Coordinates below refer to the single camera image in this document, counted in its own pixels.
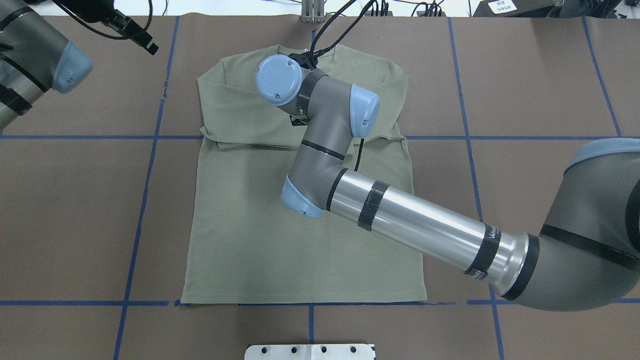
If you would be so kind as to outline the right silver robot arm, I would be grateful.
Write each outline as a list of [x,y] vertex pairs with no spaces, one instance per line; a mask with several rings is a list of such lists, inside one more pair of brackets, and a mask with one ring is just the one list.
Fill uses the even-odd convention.
[[499,297],[549,312],[610,305],[639,283],[639,140],[581,146],[538,235],[511,234],[343,166],[370,134],[379,96],[334,79],[298,55],[270,55],[254,84],[307,128],[281,201],[297,214],[331,212],[486,280]]

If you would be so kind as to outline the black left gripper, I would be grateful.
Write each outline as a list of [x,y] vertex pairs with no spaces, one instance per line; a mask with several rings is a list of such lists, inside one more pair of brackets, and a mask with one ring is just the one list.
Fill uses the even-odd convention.
[[[53,0],[53,3],[75,22],[94,34],[115,41],[133,41],[150,55],[158,52],[159,47],[148,32],[153,21],[154,7],[151,0],[147,2],[148,14],[144,26],[116,9],[114,0]],[[97,30],[92,26],[96,23],[104,25],[118,35]]]

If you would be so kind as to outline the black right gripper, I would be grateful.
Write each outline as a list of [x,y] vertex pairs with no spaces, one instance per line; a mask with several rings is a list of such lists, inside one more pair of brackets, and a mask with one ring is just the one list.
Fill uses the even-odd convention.
[[303,69],[308,69],[310,71],[317,69],[318,60],[311,51],[306,51],[301,54],[290,53],[289,57],[290,59],[295,60]]

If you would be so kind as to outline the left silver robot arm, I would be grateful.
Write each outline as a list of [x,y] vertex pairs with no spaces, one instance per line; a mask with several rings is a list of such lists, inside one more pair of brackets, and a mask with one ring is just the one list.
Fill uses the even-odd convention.
[[[117,41],[131,40],[151,55],[158,51],[148,32],[153,21],[152,1],[148,2],[144,26],[116,9],[112,0],[56,0],[54,4],[94,34]],[[101,23],[116,34],[98,31],[94,23]],[[0,3],[0,45],[2,129],[27,114],[47,91],[73,91],[93,69],[93,61],[27,0]]]

